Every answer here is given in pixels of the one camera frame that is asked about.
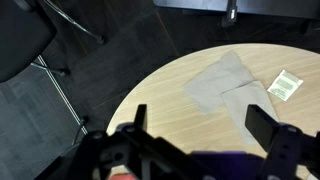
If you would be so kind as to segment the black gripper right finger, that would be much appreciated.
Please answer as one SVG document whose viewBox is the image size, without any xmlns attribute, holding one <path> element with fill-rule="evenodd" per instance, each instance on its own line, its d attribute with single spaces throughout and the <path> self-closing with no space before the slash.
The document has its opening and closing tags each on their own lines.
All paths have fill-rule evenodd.
<svg viewBox="0 0 320 180">
<path fill-rule="evenodd" d="M 258 105 L 249 104 L 246 112 L 245 127 L 263 150 L 268 152 L 280 125 Z"/>
</svg>

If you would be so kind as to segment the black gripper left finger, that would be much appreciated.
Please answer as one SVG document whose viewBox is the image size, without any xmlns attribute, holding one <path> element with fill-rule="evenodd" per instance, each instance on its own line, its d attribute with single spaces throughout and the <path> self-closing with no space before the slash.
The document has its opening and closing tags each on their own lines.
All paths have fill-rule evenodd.
<svg viewBox="0 0 320 180">
<path fill-rule="evenodd" d="M 147 129 L 147 105 L 140 104 L 137 108 L 134 118 L 134 126 L 136 128 L 146 130 Z"/>
</svg>

